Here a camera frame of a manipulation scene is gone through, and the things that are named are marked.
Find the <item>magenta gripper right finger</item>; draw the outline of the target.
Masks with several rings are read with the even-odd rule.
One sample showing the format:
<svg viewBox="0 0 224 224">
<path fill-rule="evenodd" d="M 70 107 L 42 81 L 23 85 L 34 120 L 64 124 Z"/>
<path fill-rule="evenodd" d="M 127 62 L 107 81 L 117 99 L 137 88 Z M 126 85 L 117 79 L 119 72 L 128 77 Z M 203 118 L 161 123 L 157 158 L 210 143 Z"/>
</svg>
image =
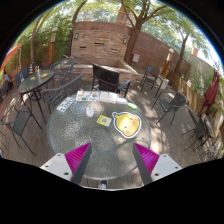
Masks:
<svg viewBox="0 0 224 224">
<path fill-rule="evenodd" d="M 134 143 L 132 152 L 144 185 L 182 169 L 168 154 L 159 155 L 140 144 Z"/>
</svg>

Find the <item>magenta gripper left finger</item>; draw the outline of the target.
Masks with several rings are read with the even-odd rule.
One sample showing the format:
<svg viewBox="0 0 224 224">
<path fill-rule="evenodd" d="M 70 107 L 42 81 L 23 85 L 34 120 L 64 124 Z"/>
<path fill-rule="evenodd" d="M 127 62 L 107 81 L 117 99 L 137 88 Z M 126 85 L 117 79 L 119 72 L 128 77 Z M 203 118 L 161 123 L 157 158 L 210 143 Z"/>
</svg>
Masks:
<svg viewBox="0 0 224 224">
<path fill-rule="evenodd" d="M 55 154 L 41 169 L 79 185 L 91 153 L 92 145 L 87 143 L 66 154 Z"/>
</svg>

